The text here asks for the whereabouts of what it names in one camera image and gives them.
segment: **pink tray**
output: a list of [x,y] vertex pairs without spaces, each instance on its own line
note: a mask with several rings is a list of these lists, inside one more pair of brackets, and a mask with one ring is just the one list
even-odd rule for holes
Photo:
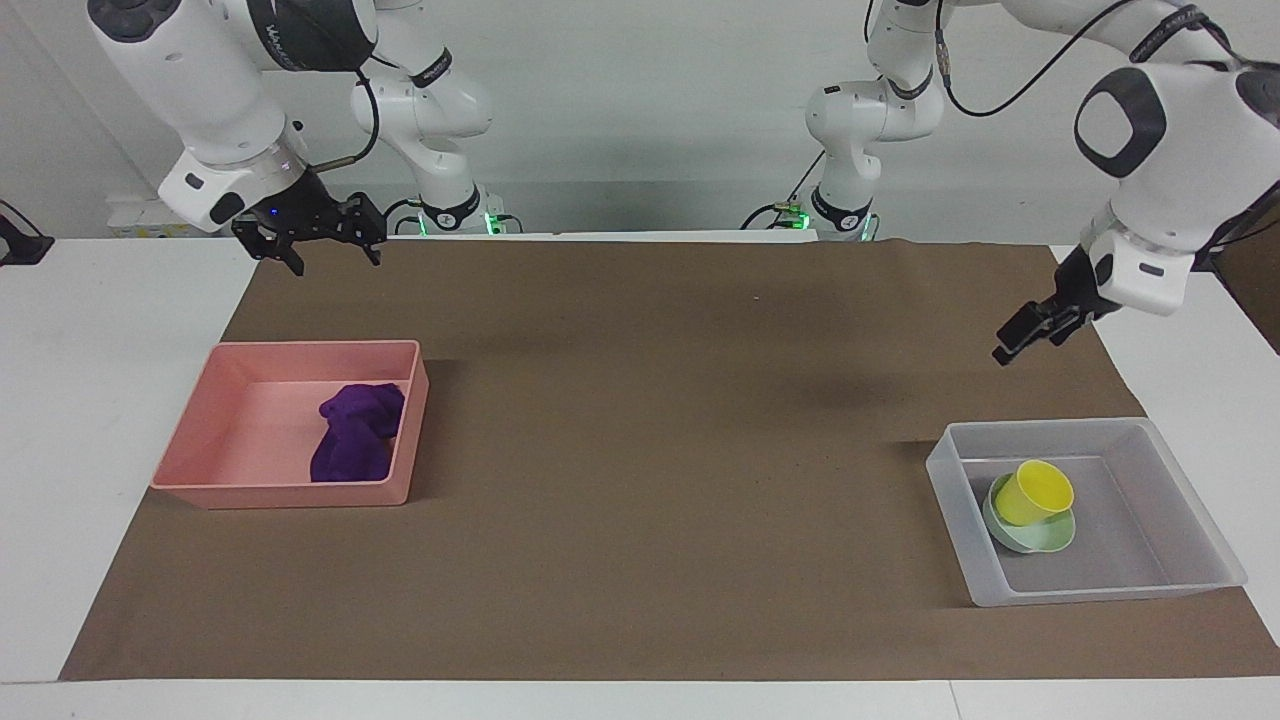
[[[404,415],[392,471],[378,482],[312,483],[329,428],[320,404],[348,384],[396,383]],[[416,341],[221,343],[214,347],[151,487],[206,510],[402,505],[426,411]]]

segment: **clear plastic bin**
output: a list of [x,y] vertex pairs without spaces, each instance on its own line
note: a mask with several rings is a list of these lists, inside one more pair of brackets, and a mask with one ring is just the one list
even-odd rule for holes
[[[1025,460],[1075,487],[1075,542],[1018,555],[992,541],[982,500]],[[1155,424],[1146,419],[968,423],[947,428],[929,478],[982,607],[1179,597],[1242,585],[1244,569]]]

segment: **green plate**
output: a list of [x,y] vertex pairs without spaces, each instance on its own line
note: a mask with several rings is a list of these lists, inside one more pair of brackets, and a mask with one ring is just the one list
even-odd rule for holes
[[1048,520],[1020,528],[1010,525],[996,512],[993,505],[1000,488],[1005,487],[1012,475],[1005,475],[991,484],[987,500],[982,503],[982,519],[996,542],[1023,555],[1061,552],[1075,539],[1075,514],[1070,510],[1059,512]]

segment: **purple towel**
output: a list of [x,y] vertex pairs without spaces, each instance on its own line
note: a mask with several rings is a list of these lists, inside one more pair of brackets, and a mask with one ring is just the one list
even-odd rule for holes
[[404,393],[394,384],[347,386],[320,406],[329,432],[311,456],[311,482],[381,480],[392,470],[387,439],[399,432]]

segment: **cable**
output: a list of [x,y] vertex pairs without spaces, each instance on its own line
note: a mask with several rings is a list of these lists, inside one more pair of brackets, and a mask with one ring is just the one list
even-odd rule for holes
[[396,234],[401,234],[399,229],[401,229],[401,225],[403,225],[404,223],[416,223],[416,222],[417,222],[417,218],[401,218],[399,222],[396,223]]
[[764,208],[760,208],[759,210],[751,213],[751,215],[746,218],[746,222],[742,223],[742,227],[740,227],[737,229],[745,231],[746,228],[751,227],[751,223],[754,223],[756,218],[759,218],[760,215],[763,215],[765,213],[769,213],[772,210],[773,210],[773,205],[765,205]]
[[356,77],[360,78],[360,82],[357,82],[356,85],[365,86],[365,94],[369,95],[369,109],[372,110],[374,113],[374,129],[370,131],[369,133],[369,142],[365,145],[365,149],[357,152],[356,155],[339,158],[337,160],[330,160],[328,163],[320,163],[319,165],[312,165],[311,169],[315,170],[316,173],[328,173],[329,170],[337,170],[338,168],[355,165],[356,163],[367,158],[369,154],[374,151],[374,146],[378,145],[378,133],[381,132],[383,128],[383,120],[378,114],[378,97],[374,96],[374,86],[369,82],[369,77],[365,76],[364,70],[357,69]]
[[525,234],[525,223],[522,223],[520,220],[520,218],[517,218],[515,215],[498,215],[498,222],[504,223],[507,220],[515,220],[516,222],[516,227],[520,228],[520,234]]
[[812,176],[813,172],[818,169],[818,163],[822,163],[822,158],[826,154],[827,151],[823,150],[822,152],[818,152],[817,158],[813,159],[813,164],[809,165],[809,169],[805,170],[804,177],[800,178],[800,182],[796,183],[795,188],[791,191],[791,195],[787,196],[787,202],[791,202],[792,200],[796,199],[797,195],[800,195],[800,188],[804,187],[804,183],[806,179],[809,179],[809,176]]
[[800,188],[804,187],[805,181],[808,181],[809,176],[812,176],[813,172],[818,168],[818,163],[822,163],[822,159],[823,159],[823,156],[826,154],[827,154],[826,150],[823,150],[822,152],[818,152],[818,156],[813,159],[813,163],[809,165],[809,169],[805,170],[804,176],[800,178],[800,182],[797,182],[796,186],[791,190],[791,195],[787,196],[787,201],[786,202],[776,204],[776,205],[765,205],[764,208],[760,208],[759,210],[751,213],[751,215],[749,218],[746,218],[746,222],[742,223],[742,227],[740,227],[737,229],[745,231],[746,228],[751,227],[751,223],[754,223],[760,215],[764,215],[765,213],[769,213],[769,211],[776,211],[777,213],[777,217],[773,218],[774,223],[781,222],[782,220],[782,211],[786,209],[786,205],[788,205],[792,201],[795,201],[795,199],[800,195]]
[[1084,23],[1084,27],[1076,31],[1076,33],[1071,36],[1071,40],[1068,40],[1066,45],[1064,45],[1062,49],[1059,50],[1057,54],[1053,55],[1053,58],[1048,63],[1046,63],[1044,67],[1041,68],[1041,70],[1036,73],[1036,76],[1032,77],[1032,79],[1029,79],[1027,85],[1024,85],[1023,88],[1015,92],[1014,96],[1010,97],[1009,100],[1001,102],[1000,105],[992,108],[991,110],[970,110],[963,102],[960,102],[959,99],[956,99],[955,92],[952,92],[951,90],[951,59],[950,59],[951,53],[950,50],[947,50],[947,41],[943,37],[942,32],[943,0],[938,0],[938,14],[934,20],[933,33],[937,38],[938,70],[942,74],[942,86],[947,91],[947,97],[951,99],[951,104],[955,105],[957,110],[972,118],[989,118],[992,115],[1004,113],[1005,110],[1009,109],[1010,105],[1021,100],[1021,97],[1027,95],[1027,92],[1032,87],[1034,87],[1041,81],[1041,78],[1043,78],[1053,68],[1053,65],[1056,65],[1057,61],[1061,60],[1062,56],[1066,55],[1066,53],[1075,46],[1076,42],[1084,38],[1085,33],[1093,29],[1093,26],[1105,20],[1108,15],[1111,15],[1111,13],[1115,13],[1120,8],[1124,8],[1125,5],[1129,5],[1134,1],[1135,0],[1117,0],[1116,3],[1112,3],[1105,10],[1094,15],[1092,20]]
[[28,218],[27,215],[23,215],[22,210],[14,208],[6,200],[0,200],[0,205],[4,205],[5,208],[8,208],[14,215],[18,215],[18,218],[20,218],[22,222],[27,223],[27,225],[32,229],[32,232],[35,232],[38,237],[45,237],[45,233],[41,232],[41,229],[36,227],[36,223],[31,222],[31,218]]
[[392,219],[392,215],[396,214],[396,210],[399,210],[401,208],[421,208],[421,206],[422,204],[419,202],[417,200],[413,200],[412,197],[406,197],[404,200],[397,200],[396,202],[392,202],[392,206],[388,208],[385,213],[383,213],[383,219],[385,220]]
[[867,19],[863,20],[863,42],[872,41],[872,10],[876,8],[876,0],[867,0]]

